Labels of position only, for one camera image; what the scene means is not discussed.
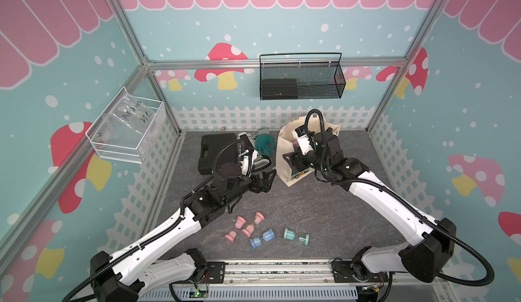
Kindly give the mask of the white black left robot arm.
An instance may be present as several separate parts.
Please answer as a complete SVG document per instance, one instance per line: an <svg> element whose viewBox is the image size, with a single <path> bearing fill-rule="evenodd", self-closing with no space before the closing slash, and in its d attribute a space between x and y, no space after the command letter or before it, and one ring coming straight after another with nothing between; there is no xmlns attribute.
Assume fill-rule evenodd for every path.
<svg viewBox="0 0 521 302"><path fill-rule="evenodd" d="M169 219L122 250L95 255L90 276L64 301L137 301L148 284L145 272L160 257L220 216L232 213L246 192L270 191L276 171L255 167L258 156L247 135L227 143L214 158L211 175L180 200ZM85 287L93 293L78 298Z"/></svg>

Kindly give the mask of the green hourglass front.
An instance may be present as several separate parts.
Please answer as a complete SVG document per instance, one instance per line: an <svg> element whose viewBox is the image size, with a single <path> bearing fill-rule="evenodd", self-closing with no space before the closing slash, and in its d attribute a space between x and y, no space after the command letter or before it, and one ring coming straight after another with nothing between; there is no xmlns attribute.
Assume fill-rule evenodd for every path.
<svg viewBox="0 0 521 302"><path fill-rule="evenodd" d="M284 230L283 238L293 242L298 242L305 246L309 245L310 235L308 233L297 233L289 228Z"/></svg>

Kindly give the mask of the cream floral canvas tote bag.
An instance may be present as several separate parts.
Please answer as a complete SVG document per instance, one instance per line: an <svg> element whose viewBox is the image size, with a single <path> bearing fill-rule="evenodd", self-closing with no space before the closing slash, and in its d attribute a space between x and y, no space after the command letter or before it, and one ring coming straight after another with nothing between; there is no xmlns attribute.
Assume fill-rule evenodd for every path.
<svg viewBox="0 0 521 302"><path fill-rule="evenodd" d="M332 164L343 159L340 129L317 115L292 119L278 135L275 169L281 180L290 187L311 172L334 178Z"/></svg>

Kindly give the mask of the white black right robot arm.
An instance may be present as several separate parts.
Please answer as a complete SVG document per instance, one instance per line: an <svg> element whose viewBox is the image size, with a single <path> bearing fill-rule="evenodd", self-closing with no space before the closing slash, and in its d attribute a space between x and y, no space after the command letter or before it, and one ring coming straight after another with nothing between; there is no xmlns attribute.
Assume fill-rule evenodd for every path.
<svg viewBox="0 0 521 302"><path fill-rule="evenodd" d="M395 246L363 247L351 260L351 271L357 281L367 281L373 273L399 272L426 283L435 278L467 287L484 287L493 282L492 265L476 249L458 239L452 221L438 220L422 212L380 181L359 159L346 157L338 134L338 126L328 125L322 112L312 109L279 131L276 165L288 186L313 172L320 182L343 188L377 211L404 237L404 243ZM486 272L483 278L464 280L442 273L456 246L482 264Z"/></svg>

